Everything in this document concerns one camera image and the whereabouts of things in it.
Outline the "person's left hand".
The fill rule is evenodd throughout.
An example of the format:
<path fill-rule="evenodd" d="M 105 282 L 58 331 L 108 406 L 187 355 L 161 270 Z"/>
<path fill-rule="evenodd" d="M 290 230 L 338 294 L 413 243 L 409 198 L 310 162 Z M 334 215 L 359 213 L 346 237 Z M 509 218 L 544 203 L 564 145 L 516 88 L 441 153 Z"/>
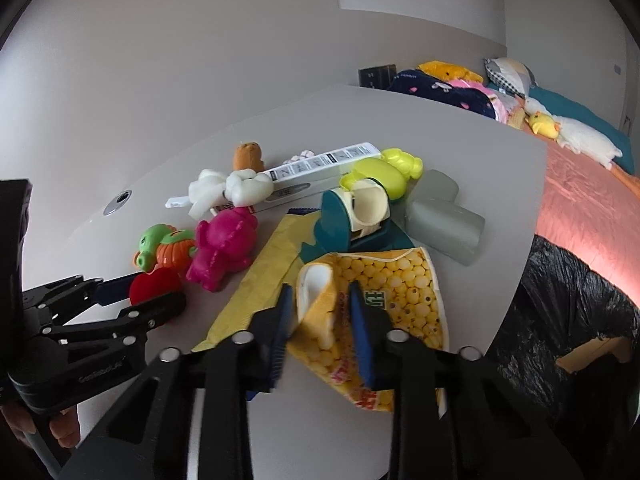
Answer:
<path fill-rule="evenodd" d="M 26 436 L 37 432 L 30 415 L 19 405 L 3 405 L 1 414 L 9 428 L 24 445 L 29 446 Z M 74 448 L 80 441 L 80 425 L 76 406 L 66 408 L 52 418 L 49 424 L 50 433 L 58 441 L 61 448 Z"/>

